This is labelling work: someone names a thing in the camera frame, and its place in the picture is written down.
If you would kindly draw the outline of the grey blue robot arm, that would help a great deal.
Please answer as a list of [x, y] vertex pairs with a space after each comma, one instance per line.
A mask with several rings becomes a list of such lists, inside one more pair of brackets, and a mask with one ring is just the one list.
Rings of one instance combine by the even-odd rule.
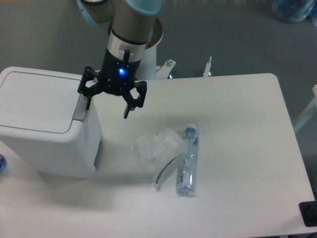
[[144, 105], [147, 83], [136, 74], [149, 42], [160, 0], [78, 0], [83, 18], [91, 25], [110, 23], [106, 52], [100, 71], [86, 66], [78, 93], [92, 98], [105, 92], [121, 96], [127, 103], [124, 117]]

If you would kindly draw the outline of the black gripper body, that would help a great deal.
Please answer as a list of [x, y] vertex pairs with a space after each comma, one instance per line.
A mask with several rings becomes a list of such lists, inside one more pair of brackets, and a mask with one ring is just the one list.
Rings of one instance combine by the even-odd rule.
[[123, 92], [129, 94], [133, 88], [137, 89], [137, 92], [143, 91], [142, 81], [135, 81], [140, 61], [131, 61], [131, 59], [132, 53], [129, 49], [123, 51], [121, 59], [106, 50], [99, 72], [99, 92], [121, 96]]

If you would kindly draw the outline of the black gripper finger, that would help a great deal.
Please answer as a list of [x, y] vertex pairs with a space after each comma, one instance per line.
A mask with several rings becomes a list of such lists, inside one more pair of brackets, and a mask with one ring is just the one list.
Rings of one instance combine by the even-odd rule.
[[[147, 93], [147, 83], [146, 81], [134, 81], [132, 83], [124, 84], [121, 89], [122, 97], [127, 103], [123, 117], [127, 119], [130, 111], [135, 110], [136, 107], [143, 107]], [[131, 94], [132, 89], [136, 89], [136, 91], [139, 93], [137, 98], [133, 98]]]
[[89, 110], [92, 98], [105, 90], [106, 83], [100, 72], [88, 65], [85, 67], [77, 92], [87, 98], [86, 110]]

